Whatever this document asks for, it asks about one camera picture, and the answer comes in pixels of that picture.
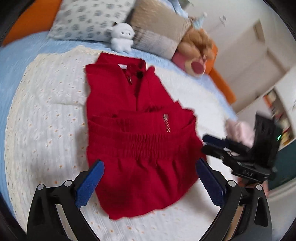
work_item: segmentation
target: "red garment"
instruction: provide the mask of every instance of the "red garment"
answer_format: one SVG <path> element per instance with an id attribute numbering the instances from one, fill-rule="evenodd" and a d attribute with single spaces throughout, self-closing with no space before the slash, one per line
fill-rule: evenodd
<path id="1" fill-rule="evenodd" d="M 87 157 L 105 164 L 96 193 L 111 219 L 178 201 L 198 178 L 195 161 L 205 158 L 193 112 L 171 99 L 154 70 L 108 53 L 86 66 Z"/>

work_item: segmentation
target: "brown teddy bear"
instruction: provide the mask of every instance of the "brown teddy bear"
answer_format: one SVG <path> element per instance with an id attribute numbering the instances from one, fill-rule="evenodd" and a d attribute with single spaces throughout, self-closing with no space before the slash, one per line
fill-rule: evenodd
<path id="1" fill-rule="evenodd" d="M 182 38 L 177 50 L 187 59 L 211 60 L 215 57 L 212 47 L 213 40 L 205 31 L 191 27 Z"/>

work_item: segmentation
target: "beige pillow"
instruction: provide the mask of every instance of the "beige pillow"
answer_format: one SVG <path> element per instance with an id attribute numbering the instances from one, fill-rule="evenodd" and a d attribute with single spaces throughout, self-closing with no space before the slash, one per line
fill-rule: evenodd
<path id="1" fill-rule="evenodd" d="M 171 59 L 191 22 L 158 0 L 140 0 L 130 25 L 135 31 L 134 48 Z"/>

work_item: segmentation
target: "blue gripper pad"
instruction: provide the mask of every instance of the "blue gripper pad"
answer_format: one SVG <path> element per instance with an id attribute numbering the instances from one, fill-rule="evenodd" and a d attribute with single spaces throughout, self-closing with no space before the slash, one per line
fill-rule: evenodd
<path id="1" fill-rule="evenodd" d="M 225 190 L 214 176 L 212 168 L 204 159 L 200 158 L 196 161 L 195 169 L 213 204 L 222 208 L 224 206 Z"/>
<path id="2" fill-rule="evenodd" d="M 87 204 L 103 174 L 104 163 L 102 161 L 98 161 L 76 191 L 75 205 L 77 208 L 80 209 L 82 206 Z"/>
<path id="3" fill-rule="evenodd" d="M 228 147 L 228 143 L 226 140 L 221 140 L 221 139 L 218 139 L 218 138 L 210 136 L 210 135 L 204 135 L 204 137 L 202 138 L 202 141 L 204 143 L 208 143 L 210 145 L 216 146 L 221 149 Z"/>

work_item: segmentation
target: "patterned pillow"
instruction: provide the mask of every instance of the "patterned pillow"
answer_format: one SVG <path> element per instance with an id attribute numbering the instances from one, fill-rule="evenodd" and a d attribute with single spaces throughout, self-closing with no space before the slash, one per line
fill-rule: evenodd
<path id="1" fill-rule="evenodd" d="M 110 27 L 125 21 L 136 0 L 63 0 L 48 37 L 110 41 Z"/>
<path id="2" fill-rule="evenodd" d="M 130 24 L 135 31 L 134 48 L 171 59 L 191 21 L 158 0 L 140 0 Z"/>

